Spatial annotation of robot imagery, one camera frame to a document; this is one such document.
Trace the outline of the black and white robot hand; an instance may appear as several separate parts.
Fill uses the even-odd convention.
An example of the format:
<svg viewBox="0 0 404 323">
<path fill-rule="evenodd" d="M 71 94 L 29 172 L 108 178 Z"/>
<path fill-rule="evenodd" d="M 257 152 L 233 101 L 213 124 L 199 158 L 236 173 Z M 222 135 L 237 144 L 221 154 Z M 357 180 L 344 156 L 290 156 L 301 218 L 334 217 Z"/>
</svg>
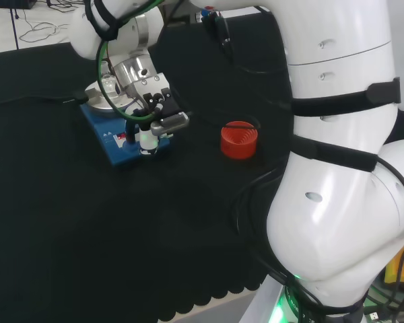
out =
<svg viewBox="0 0 404 323">
<path fill-rule="evenodd" d="M 132 103 L 124 110 L 130 116 L 127 136 L 134 139 L 140 155 L 154 155 L 162 142 L 189 125 L 164 74 L 140 79 L 127 88 Z"/>
</svg>

